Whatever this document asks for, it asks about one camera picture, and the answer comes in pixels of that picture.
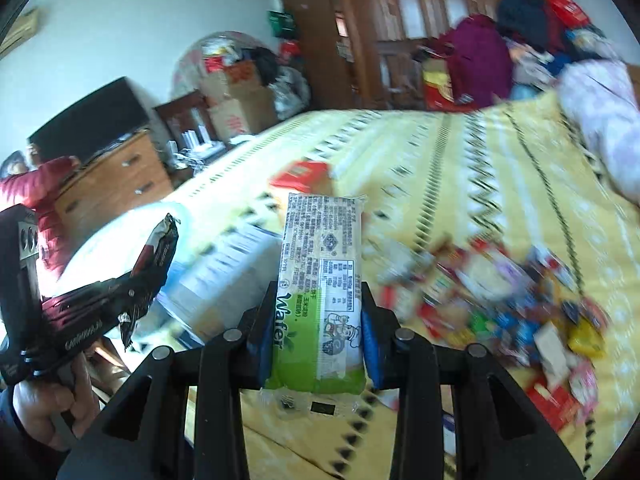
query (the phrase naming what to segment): metal screw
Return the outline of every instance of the metal screw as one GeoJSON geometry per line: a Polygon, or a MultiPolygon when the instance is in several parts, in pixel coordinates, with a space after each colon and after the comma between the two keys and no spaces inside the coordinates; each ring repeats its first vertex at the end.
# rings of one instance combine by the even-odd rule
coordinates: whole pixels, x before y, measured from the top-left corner
{"type": "Polygon", "coordinates": [[[158,348],[154,348],[151,355],[156,361],[162,361],[162,359],[169,357],[170,353],[171,349],[168,346],[159,346],[158,348]]]}
{"type": "Polygon", "coordinates": [[[229,341],[230,343],[233,341],[238,341],[242,337],[242,331],[237,328],[230,328],[227,330],[222,336],[225,338],[225,341],[229,341]]]}
{"type": "Polygon", "coordinates": [[[408,328],[399,328],[396,330],[396,339],[398,339],[398,341],[411,341],[414,335],[414,331],[408,328]]]}
{"type": "Polygon", "coordinates": [[[469,345],[468,352],[471,357],[484,357],[486,355],[486,348],[475,343],[473,345],[469,345]]]}

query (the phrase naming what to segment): black television screen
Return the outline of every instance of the black television screen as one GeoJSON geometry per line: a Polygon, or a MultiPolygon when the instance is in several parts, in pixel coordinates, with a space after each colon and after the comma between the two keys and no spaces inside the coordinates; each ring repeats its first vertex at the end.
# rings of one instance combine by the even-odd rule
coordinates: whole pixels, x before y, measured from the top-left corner
{"type": "Polygon", "coordinates": [[[116,79],[71,105],[41,127],[29,142],[43,162],[75,155],[82,163],[118,137],[148,122],[148,115],[127,79],[116,79]]]}

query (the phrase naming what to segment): wooden wardrobe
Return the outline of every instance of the wooden wardrobe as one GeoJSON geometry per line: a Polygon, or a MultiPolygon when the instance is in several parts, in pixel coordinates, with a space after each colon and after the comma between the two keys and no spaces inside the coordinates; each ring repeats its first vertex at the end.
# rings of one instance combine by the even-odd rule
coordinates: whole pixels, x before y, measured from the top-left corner
{"type": "MultiPolygon", "coordinates": [[[[364,108],[385,108],[388,88],[383,79],[388,79],[388,74],[383,73],[384,65],[381,72],[383,51],[402,52],[412,46],[413,42],[408,40],[439,36],[475,12],[495,18],[499,0],[322,0],[321,4],[319,0],[282,1],[298,24],[312,91],[318,87],[314,82],[323,79],[321,86],[333,86],[332,95],[344,96],[333,99],[331,107],[347,108],[355,102],[364,108]],[[333,48],[334,42],[340,40],[335,12],[344,17],[348,31],[353,53],[352,80],[347,77],[350,66],[345,67],[333,48]],[[354,100],[346,97],[347,85],[356,95],[354,100]]],[[[318,88],[316,93],[326,92],[318,88]]],[[[321,101],[322,98],[319,107],[325,107],[321,101]]]]}

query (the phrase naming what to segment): wafer package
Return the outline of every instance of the wafer package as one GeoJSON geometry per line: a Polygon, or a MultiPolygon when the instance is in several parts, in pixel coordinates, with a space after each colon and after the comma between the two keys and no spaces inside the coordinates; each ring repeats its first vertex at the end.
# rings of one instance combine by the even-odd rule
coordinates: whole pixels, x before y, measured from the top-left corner
{"type": "Polygon", "coordinates": [[[362,199],[290,194],[268,388],[359,394],[362,199]]]}

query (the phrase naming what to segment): red jacket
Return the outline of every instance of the red jacket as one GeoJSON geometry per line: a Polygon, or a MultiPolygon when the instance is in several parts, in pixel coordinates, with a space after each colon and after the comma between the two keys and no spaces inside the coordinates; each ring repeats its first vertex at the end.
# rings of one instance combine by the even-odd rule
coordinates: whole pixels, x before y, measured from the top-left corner
{"type": "Polygon", "coordinates": [[[38,281],[40,291],[48,296],[66,264],[71,250],[65,228],[54,203],[60,189],[60,181],[73,170],[73,160],[61,156],[45,162],[37,170],[12,175],[0,181],[0,210],[23,204],[36,212],[38,217],[38,281]]]}

